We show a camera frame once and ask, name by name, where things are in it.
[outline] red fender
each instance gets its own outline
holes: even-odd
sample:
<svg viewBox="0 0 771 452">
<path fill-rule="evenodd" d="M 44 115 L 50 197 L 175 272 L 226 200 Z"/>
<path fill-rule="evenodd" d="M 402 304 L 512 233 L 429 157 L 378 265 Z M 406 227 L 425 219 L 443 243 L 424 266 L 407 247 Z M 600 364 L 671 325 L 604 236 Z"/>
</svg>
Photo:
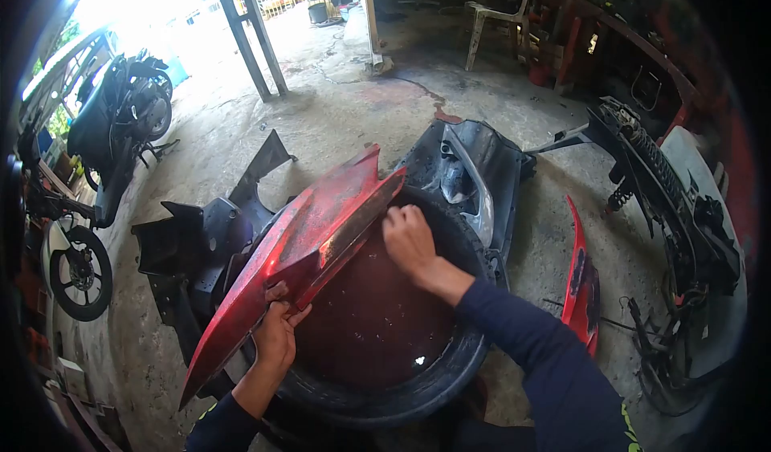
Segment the red fender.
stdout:
<svg viewBox="0 0 771 452">
<path fill-rule="evenodd" d="M 575 239 L 562 322 L 578 335 L 580 341 L 586 343 L 589 354 L 594 357 L 600 322 L 600 278 L 592 265 L 592 257 L 586 251 L 583 226 L 573 200 L 569 195 L 565 197 L 573 213 Z"/>
<path fill-rule="evenodd" d="M 284 210 L 236 278 L 190 361 L 179 409 L 257 328 L 265 292 L 284 281 L 284 299 L 304 309 L 359 251 L 375 219 L 402 189 L 405 168 L 378 179 L 378 145 L 319 178 Z"/>
</svg>

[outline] long sleeve shirt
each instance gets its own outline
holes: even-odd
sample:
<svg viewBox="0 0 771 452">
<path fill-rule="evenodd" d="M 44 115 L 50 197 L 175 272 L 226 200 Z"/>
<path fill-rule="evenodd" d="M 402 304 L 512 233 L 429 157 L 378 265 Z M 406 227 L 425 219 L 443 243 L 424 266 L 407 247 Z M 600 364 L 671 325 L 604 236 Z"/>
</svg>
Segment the long sleeve shirt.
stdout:
<svg viewBox="0 0 771 452">
<path fill-rule="evenodd" d="M 524 370 L 538 450 L 641 450 L 622 399 L 560 320 L 481 280 L 455 311 Z M 198 420 L 187 450 L 246 450 L 258 424 L 228 393 Z"/>
</svg>

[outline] right hand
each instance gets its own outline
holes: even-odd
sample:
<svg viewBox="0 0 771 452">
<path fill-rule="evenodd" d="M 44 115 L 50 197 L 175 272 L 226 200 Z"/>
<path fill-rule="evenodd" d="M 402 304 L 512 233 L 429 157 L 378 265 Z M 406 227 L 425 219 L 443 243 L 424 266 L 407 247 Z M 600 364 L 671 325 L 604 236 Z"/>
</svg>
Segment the right hand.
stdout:
<svg viewBox="0 0 771 452">
<path fill-rule="evenodd" d="M 391 260 L 413 281 L 419 281 L 436 261 L 431 228 L 415 205 L 389 208 L 383 219 L 383 241 Z"/>
<path fill-rule="evenodd" d="M 419 287 L 457 305 L 474 277 L 436 255 L 431 228 L 420 208 L 391 207 L 382 225 L 385 249 L 400 270 Z"/>
</svg>

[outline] motorcycle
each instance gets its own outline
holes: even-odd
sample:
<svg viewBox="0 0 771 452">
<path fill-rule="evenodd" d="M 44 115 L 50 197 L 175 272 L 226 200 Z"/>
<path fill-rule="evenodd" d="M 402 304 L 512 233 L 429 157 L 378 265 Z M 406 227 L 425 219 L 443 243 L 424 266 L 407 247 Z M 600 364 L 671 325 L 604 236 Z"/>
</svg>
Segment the motorcycle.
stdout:
<svg viewBox="0 0 771 452">
<path fill-rule="evenodd" d="M 26 211 L 45 224 L 41 246 L 43 279 L 49 294 L 72 318 L 95 320 L 110 304 L 112 268 L 104 245 L 94 228 L 108 228 L 115 221 L 120 199 L 126 191 L 137 159 L 150 151 L 160 161 L 163 151 L 175 145 L 151 145 L 171 124 L 171 81 L 163 72 L 163 61 L 145 57 L 115 56 L 106 70 L 84 76 L 78 91 L 83 102 L 70 125 L 67 151 L 79 156 L 89 185 L 96 190 L 96 203 L 88 206 L 45 187 L 40 175 L 37 128 L 43 113 L 24 126 L 18 142 L 26 174 Z M 95 86 L 96 75 L 103 71 Z M 97 171 L 100 183 L 91 177 Z M 88 222 L 78 224 L 75 214 Z"/>
<path fill-rule="evenodd" d="M 86 79 L 78 91 L 85 99 L 78 116 L 72 121 L 67 152 L 79 155 L 85 177 L 96 191 L 96 227 L 107 228 L 115 221 L 120 198 L 133 177 L 134 165 L 150 151 L 160 155 L 179 140 L 153 146 L 171 125 L 171 81 L 161 69 L 166 64 L 154 57 L 143 57 L 145 51 L 126 59 L 123 54 L 108 64 L 103 79 L 93 86 Z M 91 177 L 97 171 L 101 183 Z"/>
</svg>

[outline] wooden post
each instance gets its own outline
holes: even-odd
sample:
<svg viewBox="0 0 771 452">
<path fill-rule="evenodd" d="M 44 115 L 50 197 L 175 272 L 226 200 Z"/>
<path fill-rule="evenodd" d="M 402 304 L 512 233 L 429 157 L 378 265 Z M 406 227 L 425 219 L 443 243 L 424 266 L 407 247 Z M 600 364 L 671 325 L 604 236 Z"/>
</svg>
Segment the wooden post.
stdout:
<svg viewBox="0 0 771 452">
<path fill-rule="evenodd" d="M 262 21 L 262 14 L 260 14 L 257 0 L 244 0 L 244 2 L 247 8 L 248 19 L 251 20 L 252 27 L 254 27 L 257 34 L 257 40 L 260 41 L 260 47 L 262 47 L 262 52 L 265 54 L 267 68 L 271 70 L 278 94 L 283 96 L 287 93 L 287 84 L 284 81 L 284 74 L 281 73 L 281 68 L 278 66 L 276 54 L 273 52 L 271 39 L 267 36 L 265 23 Z"/>
<path fill-rule="evenodd" d="M 262 77 L 262 72 L 260 72 L 260 66 L 257 65 L 257 59 L 255 59 L 255 55 L 251 51 L 251 46 L 249 45 L 249 40 L 246 38 L 244 26 L 241 25 L 241 16 L 236 10 L 236 5 L 233 0 L 220 0 L 220 4 L 222 4 L 222 10 L 225 12 L 227 23 L 230 25 L 230 30 L 233 32 L 236 44 L 238 44 L 238 50 L 241 51 L 241 56 L 246 63 L 246 69 L 251 75 L 251 80 L 255 81 L 255 86 L 257 92 L 260 94 L 260 99 L 265 102 L 271 98 L 271 91 L 267 88 L 265 78 Z"/>
</svg>

